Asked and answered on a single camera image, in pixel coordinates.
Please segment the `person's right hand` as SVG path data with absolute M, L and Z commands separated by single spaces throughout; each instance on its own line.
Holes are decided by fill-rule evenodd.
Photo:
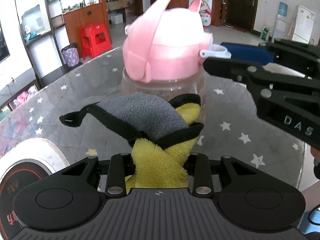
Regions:
M 314 147 L 311 147 L 311 150 L 310 150 L 312 156 L 314 157 L 314 160 L 316 162 L 320 162 L 320 151 L 315 149 Z

